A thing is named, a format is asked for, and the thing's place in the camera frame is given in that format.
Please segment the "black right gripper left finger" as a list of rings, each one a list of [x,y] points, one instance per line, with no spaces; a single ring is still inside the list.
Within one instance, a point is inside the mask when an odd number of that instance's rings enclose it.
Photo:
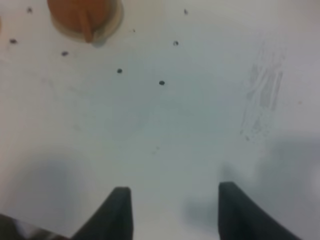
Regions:
[[[131,189],[116,187],[72,240],[132,240],[134,220]]]

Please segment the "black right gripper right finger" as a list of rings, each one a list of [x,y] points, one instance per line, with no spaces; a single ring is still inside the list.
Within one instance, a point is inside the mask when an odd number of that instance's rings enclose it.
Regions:
[[[218,233],[221,240],[297,240],[234,182],[218,187]]]

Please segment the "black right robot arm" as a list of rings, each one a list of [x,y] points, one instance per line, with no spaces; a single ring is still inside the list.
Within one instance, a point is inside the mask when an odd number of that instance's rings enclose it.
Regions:
[[[221,240],[296,240],[234,182],[218,186],[218,235]],[[2,240],[63,240],[64,236],[6,215],[0,216]],[[134,218],[129,187],[116,187],[94,215],[71,237],[73,240],[132,240]]]

